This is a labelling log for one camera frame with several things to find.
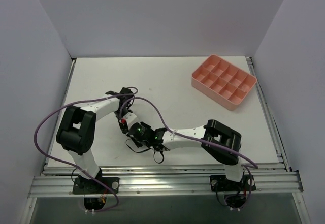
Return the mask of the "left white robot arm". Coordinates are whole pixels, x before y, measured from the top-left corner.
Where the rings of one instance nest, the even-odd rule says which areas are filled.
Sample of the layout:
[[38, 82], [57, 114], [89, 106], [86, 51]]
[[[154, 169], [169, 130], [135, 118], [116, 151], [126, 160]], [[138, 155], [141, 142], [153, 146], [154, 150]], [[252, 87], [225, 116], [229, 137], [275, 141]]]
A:
[[81, 168], [79, 177], [90, 193], [102, 189], [102, 171], [95, 162], [91, 148], [95, 137], [96, 122], [114, 113], [119, 116], [131, 112], [123, 103], [138, 92], [135, 87], [124, 87], [120, 92], [109, 91], [100, 99], [83, 102], [83, 106], [74, 104], [66, 107], [60, 122], [56, 141], [72, 157], [74, 164]]

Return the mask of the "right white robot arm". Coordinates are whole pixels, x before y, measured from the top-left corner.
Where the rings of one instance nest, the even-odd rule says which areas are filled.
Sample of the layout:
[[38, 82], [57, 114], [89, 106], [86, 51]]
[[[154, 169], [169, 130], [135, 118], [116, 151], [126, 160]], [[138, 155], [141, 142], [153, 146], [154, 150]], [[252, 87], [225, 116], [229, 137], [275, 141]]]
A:
[[230, 127], [210, 119], [200, 127], [168, 130], [136, 122], [128, 128], [127, 135], [139, 146], [146, 146], [156, 152], [178, 148], [202, 148], [215, 160], [224, 165], [225, 183], [236, 190], [244, 183], [243, 168], [238, 153], [241, 149], [241, 134]]

